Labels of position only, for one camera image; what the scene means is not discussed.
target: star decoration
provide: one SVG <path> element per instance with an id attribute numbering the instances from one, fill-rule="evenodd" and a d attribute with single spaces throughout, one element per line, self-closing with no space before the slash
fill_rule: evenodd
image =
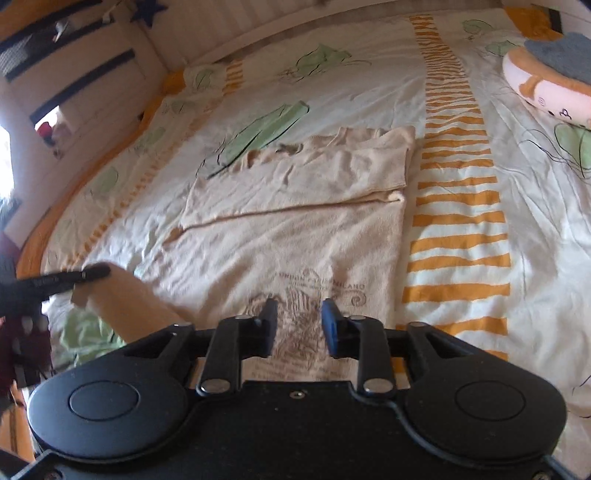
<path id="1" fill-rule="evenodd" d="M 168 10 L 168 7 L 166 5 L 160 5 L 158 0 L 135 0 L 135 7 L 137 10 L 130 21 L 144 20 L 148 28 L 152 28 L 155 14 Z"/>

